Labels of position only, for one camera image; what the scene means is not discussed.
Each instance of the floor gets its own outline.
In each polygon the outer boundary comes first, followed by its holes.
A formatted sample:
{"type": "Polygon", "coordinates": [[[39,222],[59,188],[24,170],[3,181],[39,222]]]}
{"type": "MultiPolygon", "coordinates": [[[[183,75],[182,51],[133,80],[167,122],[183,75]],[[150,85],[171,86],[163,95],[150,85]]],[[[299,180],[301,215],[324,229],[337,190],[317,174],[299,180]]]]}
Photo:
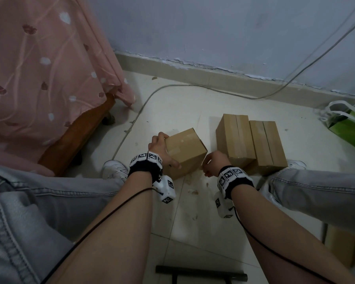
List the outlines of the floor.
{"type": "MultiPolygon", "coordinates": [[[[125,72],[138,102],[132,109],[120,101],[111,110],[113,126],[100,126],[83,149],[83,163],[66,176],[97,178],[112,158],[142,104],[157,88],[179,84],[166,79],[125,72]]],[[[146,105],[116,159],[128,164],[147,150],[159,131],[173,135],[194,128],[209,151],[216,149],[215,129],[223,113],[248,115],[251,120],[276,121],[288,159],[301,160],[308,169],[355,173],[355,148],[327,130],[313,109],[270,100],[247,100],[199,87],[169,87],[157,92],[146,105]]],[[[155,197],[152,234],[143,283],[167,284],[168,275],[155,274],[156,265],[244,271],[248,283],[267,283],[245,233],[235,218],[221,219],[212,196],[216,180],[194,172],[175,181],[176,199],[170,204],[155,197]]],[[[300,212],[286,211],[320,239],[322,223],[300,212]]],[[[223,283],[179,277],[178,283],[223,283]]]]}

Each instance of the green bag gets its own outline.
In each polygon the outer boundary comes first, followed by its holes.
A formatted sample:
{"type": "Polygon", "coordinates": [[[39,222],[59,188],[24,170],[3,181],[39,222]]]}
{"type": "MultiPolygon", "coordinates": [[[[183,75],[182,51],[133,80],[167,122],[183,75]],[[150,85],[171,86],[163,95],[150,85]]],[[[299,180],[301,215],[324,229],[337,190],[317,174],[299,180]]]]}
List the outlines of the green bag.
{"type": "Polygon", "coordinates": [[[355,147],[355,107],[345,101],[333,101],[326,110],[331,115],[335,115],[328,128],[355,147]],[[347,112],[333,111],[330,107],[335,104],[346,105],[349,110],[347,112]]]}

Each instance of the forearm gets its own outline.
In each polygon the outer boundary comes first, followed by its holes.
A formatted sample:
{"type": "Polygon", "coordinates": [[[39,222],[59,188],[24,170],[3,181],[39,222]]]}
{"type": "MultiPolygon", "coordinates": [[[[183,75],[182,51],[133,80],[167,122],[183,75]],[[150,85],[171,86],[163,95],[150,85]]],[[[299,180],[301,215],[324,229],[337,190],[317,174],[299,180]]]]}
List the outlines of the forearm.
{"type": "MultiPolygon", "coordinates": [[[[255,188],[236,186],[231,193],[243,225],[260,242],[335,283],[355,283],[351,273],[302,226],[266,200],[255,188]]],[[[278,258],[248,235],[270,283],[325,283],[278,258]]]]}
{"type": "MultiPolygon", "coordinates": [[[[84,233],[131,196],[151,186],[149,172],[134,172],[84,233]]],[[[51,282],[142,282],[151,218],[152,191],[146,191],[129,201],[95,229],[61,265],[51,282]]]]}

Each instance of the shoe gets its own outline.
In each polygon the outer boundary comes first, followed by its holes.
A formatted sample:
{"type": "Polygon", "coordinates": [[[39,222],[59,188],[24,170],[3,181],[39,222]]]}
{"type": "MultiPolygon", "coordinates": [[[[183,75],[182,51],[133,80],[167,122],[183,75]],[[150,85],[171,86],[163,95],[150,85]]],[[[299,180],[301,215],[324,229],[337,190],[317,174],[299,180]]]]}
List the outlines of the shoe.
{"type": "Polygon", "coordinates": [[[128,179],[128,169],[119,161],[107,161],[101,169],[102,179],[120,178],[125,183],[128,179]]]}
{"type": "MultiPolygon", "coordinates": [[[[283,170],[287,169],[306,169],[306,164],[303,163],[302,161],[293,161],[293,160],[287,160],[288,162],[288,167],[284,168],[283,170]]],[[[271,191],[271,186],[270,182],[271,179],[276,176],[279,172],[276,172],[270,176],[267,177],[266,182],[260,187],[259,192],[272,204],[275,206],[282,208],[281,204],[276,200],[275,196],[273,195],[273,191],[271,191]]]]}

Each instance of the person's right arm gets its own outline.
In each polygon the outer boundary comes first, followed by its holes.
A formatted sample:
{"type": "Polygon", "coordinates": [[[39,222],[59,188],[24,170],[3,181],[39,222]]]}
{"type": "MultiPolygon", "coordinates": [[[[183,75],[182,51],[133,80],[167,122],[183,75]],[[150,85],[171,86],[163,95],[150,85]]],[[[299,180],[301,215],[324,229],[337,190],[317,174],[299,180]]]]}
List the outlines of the person's right arm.
{"type": "MultiPolygon", "coordinates": [[[[205,158],[205,176],[216,176],[231,165],[227,156],[215,151],[205,158]]],[[[231,192],[234,206],[247,230],[261,243],[284,257],[335,283],[355,283],[355,277],[312,234],[266,200],[255,188],[238,185],[231,192]]],[[[272,283],[328,283],[279,258],[256,242],[248,233],[260,267],[272,283]]]]}

